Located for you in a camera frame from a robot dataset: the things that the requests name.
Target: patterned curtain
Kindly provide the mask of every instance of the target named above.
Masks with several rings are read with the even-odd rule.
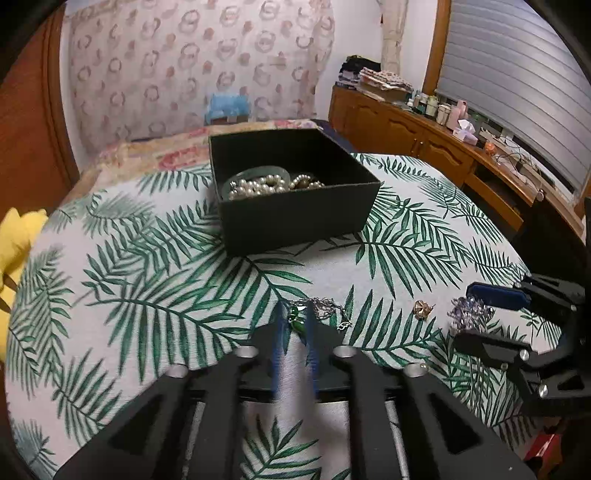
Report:
[[[89,153],[203,125],[214,93],[251,118],[309,118],[330,55],[330,0],[106,0],[76,12],[74,110]]]
[[[400,48],[406,23],[408,0],[378,0],[382,8],[382,70],[400,74]]]

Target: black box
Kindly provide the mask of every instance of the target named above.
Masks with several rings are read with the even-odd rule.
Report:
[[[317,129],[284,129],[216,135],[209,139],[213,182],[226,250],[248,255],[359,232],[380,181]],[[291,177],[312,173],[326,186],[312,190],[222,200],[234,175],[267,165]]]

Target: jewelry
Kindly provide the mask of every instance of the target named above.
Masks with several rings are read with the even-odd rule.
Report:
[[[312,175],[301,173],[290,181],[287,170],[281,167],[255,167],[230,178],[221,189],[224,200],[285,193],[290,190],[313,190],[324,187],[324,183]]]
[[[452,335],[464,330],[486,332],[486,324],[495,314],[494,308],[484,305],[481,299],[475,297],[453,299],[452,305],[452,311],[447,313],[453,319],[450,324]]]
[[[312,302],[314,315],[319,321],[330,318],[333,314],[336,314],[337,310],[340,310],[341,322],[337,325],[336,329],[345,330],[352,325],[345,312],[345,309],[341,305],[335,303],[333,299],[320,299],[318,297],[314,297],[308,300],[294,300],[288,302],[290,309],[287,315],[287,321],[297,330],[304,326],[305,320],[299,315],[301,311],[306,309],[308,302]]]
[[[266,177],[255,177],[251,180],[240,179],[238,182],[232,180],[228,200],[283,193],[287,191],[286,184],[287,182],[279,174],[269,174]]]
[[[413,313],[417,320],[427,320],[429,314],[433,310],[433,307],[430,307],[427,302],[422,300],[417,300],[414,303]]]
[[[287,191],[289,172],[277,166],[249,168],[223,184],[220,195],[223,200],[238,200]]]
[[[324,187],[324,183],[312,181],[312,176],[302,173],[294,178],[289,185],[290,190],[319,189]]]

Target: tablecloth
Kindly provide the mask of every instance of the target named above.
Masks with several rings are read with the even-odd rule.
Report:
[[[50,479],[169,364],[214,364],[278,299],[306,297],[345,307],[346,343],[382,365],[425,361],[510,447],[526,442],[535,420],[520,414],[515,388],[454,351],[446,316],[470,283],[509,286],[526,266],[434,168],[355,156],[383,182],[362,232],[244,258],[225,253],[209,166],[151,173],[54,212],[23,273],[8,339],[9,415],[31,469]],[[273,218],[252,227],[272,229]],[[434,306],[427,320],[413,315],[416,300]],[[487,330],[540,352],[560,336],[525,311],[499,310]],[[286,356],[302,348],[295,336],[285,341]],[[293,383],[295,364],[284,364],[282,381]],[[299,378],[305,390],[305,372]],[[286,411],[288,391],[277,404],[247,405],[244,477],[347,478],[346,405],[298,400]]]

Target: cabinet door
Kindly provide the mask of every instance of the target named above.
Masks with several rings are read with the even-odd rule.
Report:
[[[347,134],[360,152],[384,152],[384,108],[375,100],[361,98],[350,119]]]
[[[355,113],[355,103],[352,95],[348,95],[348,92],[341,88],[333,87],[329,122],[345,138],[348,138],[347,124],[351,113]]]
[[[395,112],[388,112],[384,125],[384,151],[380,153],[414,156],[423,134],[419,124]]]
[[[421,141],[417,157],[438,169],[455,185],[461,187],[474,159],[461,147],[453,145],[453,142],[453,138],[429,132]]]

